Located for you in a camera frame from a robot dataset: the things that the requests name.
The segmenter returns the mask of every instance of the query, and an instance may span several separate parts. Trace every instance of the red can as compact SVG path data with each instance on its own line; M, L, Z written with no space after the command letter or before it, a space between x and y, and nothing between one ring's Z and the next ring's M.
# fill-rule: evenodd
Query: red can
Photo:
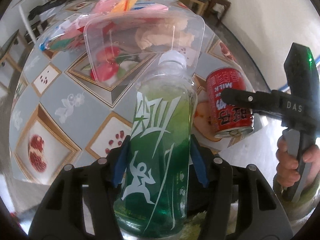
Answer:
M220 68L207 77L211 124L216 137L237 137L252 132L252 111L224 103L221 92L225 88L246 90L244 78L238 70L231 67Z

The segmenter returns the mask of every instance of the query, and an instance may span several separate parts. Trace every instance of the screw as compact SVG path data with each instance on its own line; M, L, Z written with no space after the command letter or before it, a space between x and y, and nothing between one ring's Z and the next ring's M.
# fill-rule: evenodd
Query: screw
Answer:
M105 164L105 163L107 163L107 159L106 158L100 158L100 159L98 159L98 163L99 164Z
M221 158L214 158L213 162L216 164L221 164L222 163L222 159Z
M257 170L257 166L254 165L254 164L249 164L248 168L249 168L250 171L256 171Z
M67 164L64 166L65 171L70 171L72 168L73 168L73 166L71 164Z

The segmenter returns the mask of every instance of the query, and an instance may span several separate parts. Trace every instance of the white printed figure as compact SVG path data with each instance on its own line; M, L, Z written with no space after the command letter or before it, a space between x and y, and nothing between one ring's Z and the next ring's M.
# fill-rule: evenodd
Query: white printed figure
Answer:
M186 194L186 190L184 189L184 187L182 187L181 189L180 189L180 195L185 195Z
M184 178L184 174L180 172L180 180L183 181L183 178Z
M38 62L39 59L40 59L39 56L34 57L32 59L32 61L23 68L23 70L26 72L26 71L30 70L31 68L33 68L36 65L36 63Z
M183 200L183 201L181 201L181 203L180 203L180 211L181 211L183 217L186 216L185 207L186 207L186 204L184 203L184 200Z
M147 171L147 166L145 163L139 163L137 167L133 166L134 160L136 159L138 151L135 151L134 157L132 161L130 162L130 172L133 175L133 180L130 185L128 185L123 193L122 200L125 199L128 195L132 193L143 193L144 197L149 204L155 204L150 200L150 192L146 187L147 184L155 184L155 180L153 179L151 175L151 169L148 171L148 175L145 174Z
M164 101L163 98L157 98L152 101L149 101L147 97L143 96L141 92L137 92L137 113L133 119L133 127L131 139L141 132L143 132L140 137L143 137L149 133L159 131L159 137L156 142L155 150L153 151L153 156L156 153L158 145L164 135L164 133L170 133L166 130L167 125L171 119L173 112L175 111L181 97L173 99L168 107L168 101ZM159 116L156 120L156 112L160 106Z
M59 121L61 123L65 123L67 117L73 114L73 107L79 107L84 103L84 95L83 93L79 93L76 96L70 94L68 98L61 99L61 101L65 107L59 107L54 114L60 116Z
M22 118L20 117L21 112L19 110L16 110L13 112L11 120L13 121L14 127L19 131L20 125L22 123Z

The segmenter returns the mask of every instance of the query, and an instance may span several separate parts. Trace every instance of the bottle label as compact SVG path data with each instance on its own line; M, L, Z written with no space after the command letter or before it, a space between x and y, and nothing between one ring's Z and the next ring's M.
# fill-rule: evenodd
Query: bottle label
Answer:
M153 98L137 93L130 163L114 206L116 215L125 221L120 227L126 231L132 231L127 225L134 224L135 234L164 237L183 226L192 115L189 103L188 93Z

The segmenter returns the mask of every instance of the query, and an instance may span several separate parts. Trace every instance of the finger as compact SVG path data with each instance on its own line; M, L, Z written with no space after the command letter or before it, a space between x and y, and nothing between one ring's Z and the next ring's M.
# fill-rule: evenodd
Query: finger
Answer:
M287 152L277 150L276 157L279 160L279 163L288 170L295 170L299 166L297 159L289 155Z
M282 187L291 187L294 185L293 181L287 181L286 179L282 178L281 176L277 176L277 181Z
M286 152L288 150L287 142L284 140L283 136L281 136L278 140L278 148L282 152Z
M317 145L312 145L304 154L303 161L305 163L313 163L314 161L319 160L320 158L320 150Z
M300 174L296 170L288 170L280 163L277 166L277 174L285 181L296 182L300 179Z

